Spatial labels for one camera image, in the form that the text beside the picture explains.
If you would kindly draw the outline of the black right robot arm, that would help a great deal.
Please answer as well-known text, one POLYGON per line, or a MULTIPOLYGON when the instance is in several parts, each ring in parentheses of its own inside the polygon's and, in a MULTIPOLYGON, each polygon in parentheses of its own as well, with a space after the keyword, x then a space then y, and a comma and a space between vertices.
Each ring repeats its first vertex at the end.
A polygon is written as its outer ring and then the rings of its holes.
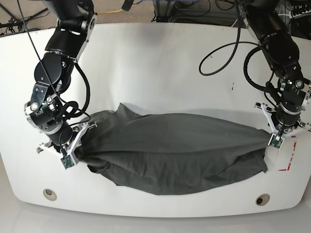
POLYGON ((44 56, 39 57, 35 67, 35 85, 24 111, 29 123, 67 156, 79 142, 68 120, 85 115, 90 103, 90 85, 78 60, 89 42, 97 14, 91 0, 45 0, 43 3, 56 15, 57 25, 44 56), (86 85, 83 107, 60 97, 69 88, 73 69, 77 69, 86 85))

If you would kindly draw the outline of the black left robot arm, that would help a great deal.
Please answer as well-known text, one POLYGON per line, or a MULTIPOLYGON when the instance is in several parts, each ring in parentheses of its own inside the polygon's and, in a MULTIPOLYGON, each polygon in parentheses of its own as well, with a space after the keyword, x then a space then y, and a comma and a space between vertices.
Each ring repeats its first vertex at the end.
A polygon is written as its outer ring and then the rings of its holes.
POLYGON ((229 65, 238 45, 241 44, 242 25, 246 25, 257 43, 244 61, 244 76, 251 86, 264 94, 270 94, 274 99, 271 103, 274 110, 270 119, 271 125, 275 127, 273 132, 277 139, 293 132, 297 127, 306 128, 306 125, 300 122, 300 115, 311 101, 311 82, 302 74, 298 45, 293 41, 286 24, 276 11, 280 4, 279 0, 235 1, 238 33, 234 49, 222 67, 208 73, 212 76, 229 65), (263 52, 272 75, 279 78, 277 88, 274 88, 271 82, 261 86, 253 82, 248 75, 250 58, 258 51, 263 52))

